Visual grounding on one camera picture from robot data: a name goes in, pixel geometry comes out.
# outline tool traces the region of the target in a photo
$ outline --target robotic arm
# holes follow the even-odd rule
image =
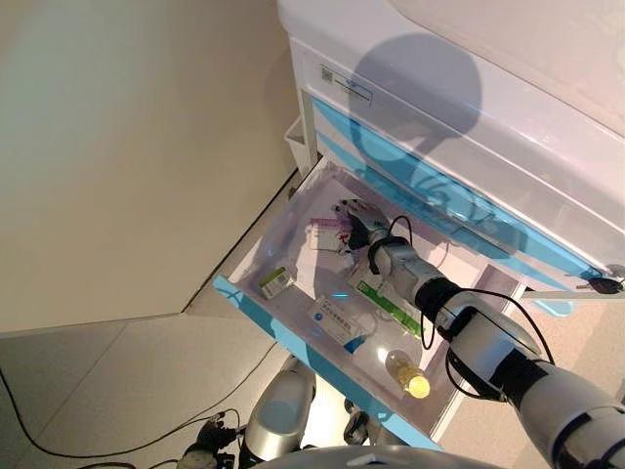
[[[555,468],[625,467],[625,407],[585,379],[540,358],[531,336],[392,236],[387,218],[361,200],[343,200],[350,248],[369,246],[384,276],[449,342],[449,361],[478,393],[509,402],[528,437]]]

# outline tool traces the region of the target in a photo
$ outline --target floor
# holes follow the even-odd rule
[[[227,275],[286,203],[291,181],[219,272]],[[575,321],[532,309],[564,367],[612,395],[623,392],[625,316],[622,305],[581,304]],[[26,427],[41,445],[93,454],[140,446],[166,433],[231,390],[272,345],[271,339],[210,286],[187,312],[169,318],[79,326],[0,341],[0,364]],[[237,408],[243,421],[288,353],[274,347],[250,378],[215,410]],[[328,416],[338,417],[328,425]],[[343,442],[348,416],[343,397],[317,381],[304,444]],[[228,424],[234,424],[232,415]],[[94,461],[43,454],[23,436],[6,393],[0,392],[0,466],[73,469]],[[148,448],[108,458],[147,468],[179,457],[194,441],[188,427]],[[462,401],[441,445],[503,467],[546,467],[514,411],[505,405]],[[229,452],[236,453],[234,445]]]
[[[286,202],[288,189],[220,268],[227,275],[263,226]],[[152,320],[84,325],[0,341],[0,363],[24,423],[42,446],[58,452],[94,454],[153,440],[218,401],[272,345],[267,334],[208,284],[186,314]],[[250,378],[213,411],[237,408],[246,421],[252,407],[288,353],[274,347]],[[324,415],[340,415],[327,428]],[[227,415],[227,423],[235,418]],[[343,397],[322,380],[303,443],[333,446],[343,441],[348,416]],[[29,444],[0,393],[0,466],[72,469],[99,460],[44,454]],[[147,468],[180,457],[199,424],[148,448],[107,460]],[[229,452],[236,453],[231,445]]]

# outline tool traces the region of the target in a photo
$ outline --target black joint ring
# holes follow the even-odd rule
[[[378,269],[378,266],[375,263],[375,255],[377,254],[378,249],[388,245],[403,246],[407,244],[409,244],[408,240],[401,236],[386,236],[371,244],[371,247],[369,247],[369,253],[367,254],[367,257],[369,258],[369,270],[371,273],[374,276],[380,274],[380,269]]]

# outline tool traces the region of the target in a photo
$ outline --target label sticker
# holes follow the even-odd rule
[[[342,91],[350,95],[352,98],[356,98],[368,106],[371,106],[371,97],[373,96],[373,93],[324,64],[321,65],[321,79],[326,83],[340,87]]]
[[[352,225],[337,219],[311,218],[309,222],[309,246],[311,249],[350,252],[348,240]]]
[[[350,353],[366,340],[363,328],[325,296],[319,297],[314,302],[309,310],[309,316]]]

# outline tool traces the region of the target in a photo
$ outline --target beige wall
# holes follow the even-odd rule
[[[0,332],[179,312],[296,114],[271,0],[0,0]]]

